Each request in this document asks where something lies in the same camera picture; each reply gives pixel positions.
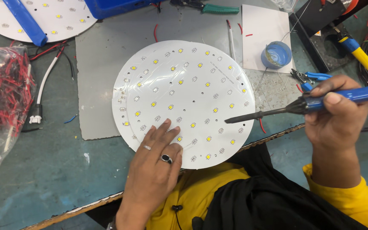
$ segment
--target round white pcb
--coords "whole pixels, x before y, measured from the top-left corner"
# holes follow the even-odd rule
[[[47,34],[47,42],[74,37],[96,22],[84,0],[21,0],[21,2]],[[18,41],[32,42],[2,0],[0,0],[0,34]]]
[[[247,76],[224,52],[172,41],[147,56],[130,76],[126,107],[133,133],[142,141],[152,125],[159,127],[170,118],[170,128],[181,128],[173,142],[184,148],[182,168],[222,163],[248,138],[253,120],[224,122],[255,112]]]
[[[136,135],[133,133],[127,116],[126,98],[130,79],[136,71],[140,71],[142,69],[140,65],[144,60],[146,60],[146,57],[151,55],[157,49],[170,45],[172,42],[174,41],[161,41],[141,49],[126,62],[116,78],[112,98],[113,118],[115,119],[117,129],[121,136],[134,151],[137,151],[142,139],[138,140]]]

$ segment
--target yellow sleeve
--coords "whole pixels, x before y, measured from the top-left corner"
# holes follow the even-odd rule
[[[328,201],[344,214],[368,227],[368,186],[363,177],[358,186],[350,189],[330,188],[316,184],[312,176],[312,164],[305,165],[303,172],[310,191]]]

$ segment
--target green-handled pliers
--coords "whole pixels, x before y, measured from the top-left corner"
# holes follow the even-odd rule
[[[190,6],[202,10],[202,13],[237,14],[239,7],[223,7],[213,4],[204,4],[200,0],[171,0],[171,4],[179,6]]]

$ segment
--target ring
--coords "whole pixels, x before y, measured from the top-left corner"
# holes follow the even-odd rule
[[[170,164],[170,165],[171,165],[171,163],[173,162],[173,160],[170,158],[170,156],[168,156],[168,155],[166,155],[166,154],[161,155],[160,159],[161,159],[162,161],[167,162],[167,163],[168,163],[168,164]]]
[[[148,150],[151,150],[151,147],[150,146],[147,146],[147,145],[143,145],[143,148],[148,149]]]

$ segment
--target blue wire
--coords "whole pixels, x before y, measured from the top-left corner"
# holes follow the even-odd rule
[[[67,122],[64,122],[64,124],[66,124],[66,123],[69,123],[69,122],[71,122],[71,121],[73,121],[73,119],[75,119],[75,117],[77,116],[77,114],[76,115],[74,115],[69,121],[67,121]]]

